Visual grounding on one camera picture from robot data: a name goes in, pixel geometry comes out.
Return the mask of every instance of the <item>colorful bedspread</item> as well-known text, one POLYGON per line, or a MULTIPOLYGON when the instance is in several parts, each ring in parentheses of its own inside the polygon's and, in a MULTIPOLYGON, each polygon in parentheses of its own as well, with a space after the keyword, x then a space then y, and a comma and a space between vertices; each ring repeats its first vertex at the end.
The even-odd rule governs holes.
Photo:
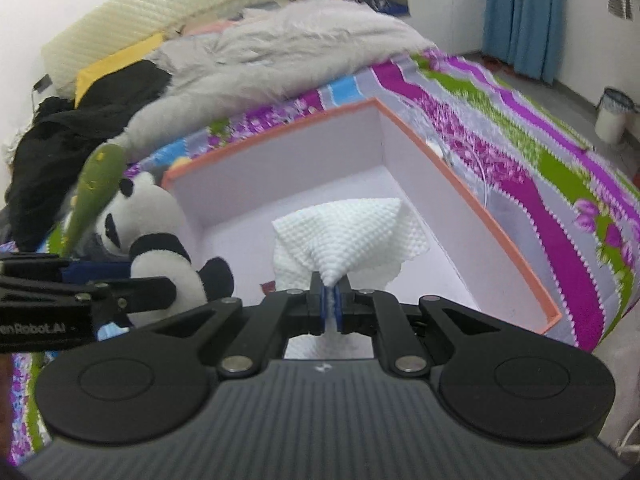
MULTIPOLYGON (((297 99, 217 121, 127 174, 367 98, 445 147, 564 313, 547 335, 593 350, 638 298, 640 192, 571 128, 461 57, 438 50, 397 56, 297 99)), ((23 359, 14 377, 16 463, 46 438, 30 403, 39 364, 23 359)))

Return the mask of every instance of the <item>fluffy white blanket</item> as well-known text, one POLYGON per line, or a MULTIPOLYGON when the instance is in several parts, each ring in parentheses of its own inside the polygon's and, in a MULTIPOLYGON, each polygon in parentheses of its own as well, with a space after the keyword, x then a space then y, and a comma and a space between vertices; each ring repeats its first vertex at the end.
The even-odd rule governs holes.
POLYGON ((429 46, 407 24, 342 0, 305 0, 221 34, 166 42, 147 59, 173 75, 113 142, 131 162, 208 125, 296 97, 394 54, 429 46))

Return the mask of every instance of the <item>black jacket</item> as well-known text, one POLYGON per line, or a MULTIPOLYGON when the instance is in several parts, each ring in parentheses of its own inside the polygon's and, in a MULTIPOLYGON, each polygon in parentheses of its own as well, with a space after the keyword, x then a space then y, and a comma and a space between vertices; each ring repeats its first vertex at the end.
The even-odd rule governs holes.
POLYGON ((158 99, 170 79, 142 60, 96 81, 76 109, 57 97, 40 104, 15 152, 6 193, 12 234, 21 251, 38 249, 92 151, 158 99))

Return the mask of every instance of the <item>metal screw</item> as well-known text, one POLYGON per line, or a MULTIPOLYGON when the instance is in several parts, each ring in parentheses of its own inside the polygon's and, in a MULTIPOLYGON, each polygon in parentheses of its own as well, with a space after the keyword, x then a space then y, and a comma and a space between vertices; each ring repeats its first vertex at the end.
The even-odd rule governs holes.
POLYGON ((230 355, 222 359, 222 367, 227 372, 245 372, 253 365, 254 362, 244 355, 230 355))
POLYGON ((427 361, 417 355, 405 355, 396 359, 396 368, 402 372, 420 372, 427 367, 427 361))

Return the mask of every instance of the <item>green toy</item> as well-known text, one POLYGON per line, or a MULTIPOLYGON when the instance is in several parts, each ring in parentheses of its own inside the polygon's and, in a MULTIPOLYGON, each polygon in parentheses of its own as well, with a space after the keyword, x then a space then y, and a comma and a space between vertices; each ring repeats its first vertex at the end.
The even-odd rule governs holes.
POLYGON ((73 211, 62 233, 61 256, 69 256, 84 232, 118 190, 127 169, 124 150, 115 144, 102 144, 84 163, 78 178, 78 192, 73 211))

